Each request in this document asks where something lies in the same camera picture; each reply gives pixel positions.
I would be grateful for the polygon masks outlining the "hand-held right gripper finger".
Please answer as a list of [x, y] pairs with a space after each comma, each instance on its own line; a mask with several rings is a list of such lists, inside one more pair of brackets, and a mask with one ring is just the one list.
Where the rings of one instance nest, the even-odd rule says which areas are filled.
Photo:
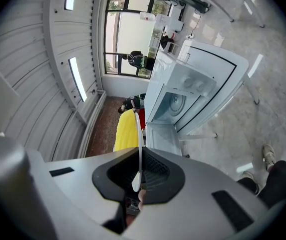
[[139, 160], [138, 160], [138, 172], [136, 176], [134, 177], [132, 181], [132, 188], [135, 192], [139, 192], [140, 186], [141, 186], [141, 179], [142, 179], [142, 148], [143, 148], [143, 133], [141, 130], [141, 125], [140, 125], [140, 118], [138, 113], [134, 113], [135, 119], [136, 119], [136, 125], [137, 125], [137, 134], [138, 134], [138, 155], [139, 155]]

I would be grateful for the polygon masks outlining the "person's right hand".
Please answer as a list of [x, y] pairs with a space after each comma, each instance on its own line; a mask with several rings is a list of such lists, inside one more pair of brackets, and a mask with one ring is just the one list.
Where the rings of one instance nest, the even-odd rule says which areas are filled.
[[143, 208], [143, 201], [144, 201], [145, 194], [146, 194], [145, 189], [140, 190], [140, 192], [138, 193], [138, 199], [139, 199], [138, 209], [140, 211], [142, 211], [142, 208]]

